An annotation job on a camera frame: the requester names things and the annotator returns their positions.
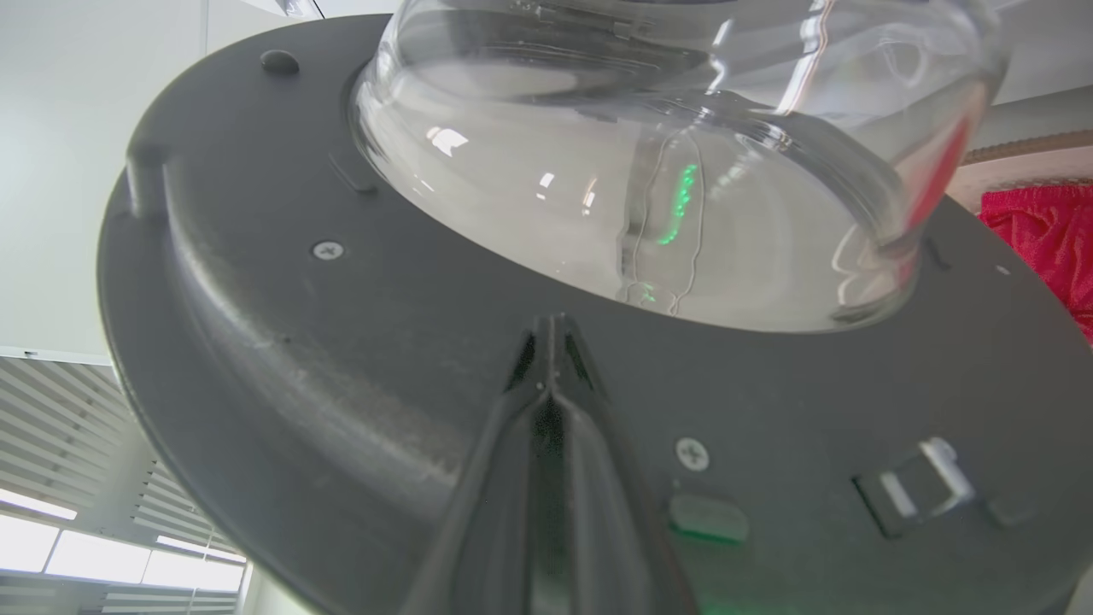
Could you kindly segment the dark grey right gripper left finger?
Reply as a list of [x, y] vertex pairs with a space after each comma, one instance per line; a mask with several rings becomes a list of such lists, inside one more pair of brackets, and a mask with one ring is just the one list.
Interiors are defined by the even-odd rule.
[[529, 615], [534, 413], [549, 401], [552, 319], [536, 318], [398, 615]]

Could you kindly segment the red cloth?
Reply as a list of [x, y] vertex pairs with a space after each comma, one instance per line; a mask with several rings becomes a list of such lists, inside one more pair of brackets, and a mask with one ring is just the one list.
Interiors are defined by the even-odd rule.
[[979, 220], [1037, 273], [1093, 346], [1093, 185], [985, 192]]

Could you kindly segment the white window blinds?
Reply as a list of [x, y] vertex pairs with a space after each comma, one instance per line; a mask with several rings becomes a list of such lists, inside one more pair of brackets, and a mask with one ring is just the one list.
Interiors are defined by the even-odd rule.
[[238, 615], [248, 580], [109, 367], [0, 357], [0, 615]]

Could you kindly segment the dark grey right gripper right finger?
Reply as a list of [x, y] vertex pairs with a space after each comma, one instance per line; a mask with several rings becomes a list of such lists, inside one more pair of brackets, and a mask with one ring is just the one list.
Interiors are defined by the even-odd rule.
[[591, 351], [567, 314], [553, 319], [553, 402], [571, 498], [573, 615], [700, 615]]

